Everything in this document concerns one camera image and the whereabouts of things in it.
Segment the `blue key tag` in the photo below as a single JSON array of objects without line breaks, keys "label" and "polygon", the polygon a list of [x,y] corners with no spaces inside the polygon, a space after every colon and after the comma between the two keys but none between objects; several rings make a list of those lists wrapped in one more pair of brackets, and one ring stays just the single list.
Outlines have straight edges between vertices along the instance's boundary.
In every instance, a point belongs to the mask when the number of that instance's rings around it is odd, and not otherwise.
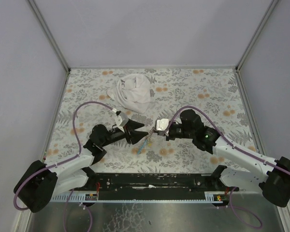
[{"label": "blue key tag", "polygon": [[145,141],[142,143],[142,145],[139,147],[139,149],[138,149],[138,151],[137,151],[137,155],[139,155],[139,154],[142,153],[142,151],[145,149],[146,145],[147,145],[147,140],[145,140]]}]

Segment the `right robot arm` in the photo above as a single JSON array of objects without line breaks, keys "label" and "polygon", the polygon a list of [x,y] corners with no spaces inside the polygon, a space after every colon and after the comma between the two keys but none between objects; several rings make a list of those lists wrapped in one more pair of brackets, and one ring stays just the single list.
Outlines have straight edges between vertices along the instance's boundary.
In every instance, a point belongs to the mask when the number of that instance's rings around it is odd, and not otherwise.
[{"label": "right robot arm", "polygon": [[180,123],[174,119],[158,119],[155,132],[166,140],[191,139],[201,151],[224,157],[241,167],[236,171],[230,167],[215,169],[220,181],[227,187],[260,193],[270,203],[286,207],[290,200],[290,160],[286,157],[275,159],[249,150],[228,139],[215,125],[204,125],[196,108],[183,107],[176,113]]}]

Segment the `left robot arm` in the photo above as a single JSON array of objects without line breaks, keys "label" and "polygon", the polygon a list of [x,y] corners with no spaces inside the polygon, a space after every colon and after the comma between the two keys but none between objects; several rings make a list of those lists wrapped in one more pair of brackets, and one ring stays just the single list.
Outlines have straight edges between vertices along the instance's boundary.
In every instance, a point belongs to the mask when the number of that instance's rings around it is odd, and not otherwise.
[{"label": "left robot arm", "polygon": [[103,124],[93,127],[89,140],[80,155],[71,156],[57,164],[33,162],[14,188],[14,202],[20,199],[33,213],[41,211],[52,197],[71,189],[92,188],[97,183],[97,175],[91,169],[107,153],[105,146],[125,139],[128,144],[136,144],[148,135],[138,131],[143,123],[128,120],[122,128],[108,130]]}]

